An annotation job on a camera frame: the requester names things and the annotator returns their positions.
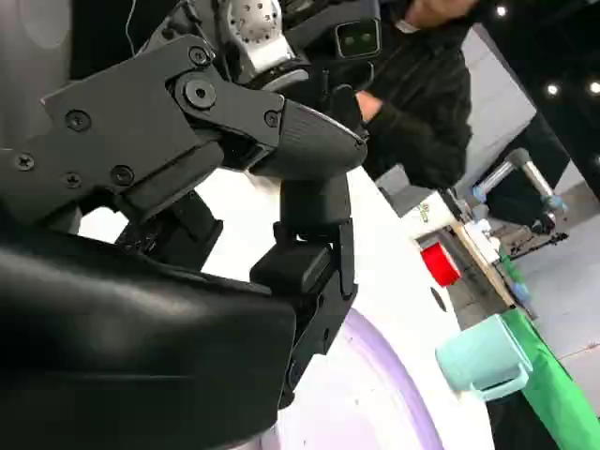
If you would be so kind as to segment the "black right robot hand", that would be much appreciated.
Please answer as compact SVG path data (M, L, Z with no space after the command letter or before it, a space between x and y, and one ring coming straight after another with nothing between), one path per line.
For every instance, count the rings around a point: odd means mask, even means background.
M224 449L273 426L357 293L354 131L178 37L43 100L1 154L1 445ZM249 281L203 264L216 169L281 182Z

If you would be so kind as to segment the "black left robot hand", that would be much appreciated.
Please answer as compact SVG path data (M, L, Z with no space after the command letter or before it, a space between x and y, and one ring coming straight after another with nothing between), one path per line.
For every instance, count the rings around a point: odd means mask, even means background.
M370 85L374 72L374 65L368 60L329 61L312 66L312 105L365 140L368 132L357 94Z

